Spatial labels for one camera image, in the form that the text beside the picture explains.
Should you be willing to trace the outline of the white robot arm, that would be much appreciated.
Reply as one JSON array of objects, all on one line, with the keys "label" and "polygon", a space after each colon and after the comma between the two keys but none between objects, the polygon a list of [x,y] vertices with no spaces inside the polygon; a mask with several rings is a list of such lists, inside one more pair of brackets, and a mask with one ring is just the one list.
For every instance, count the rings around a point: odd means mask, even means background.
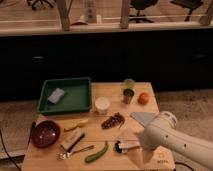
[{"label": "white robot arm", "polygon": [[177,118],[171,112],[133,112],[131,117],[144,127],[138,133],[144,150],[154,151],[163,146],[213,170],[213,142],[177,131]]}]

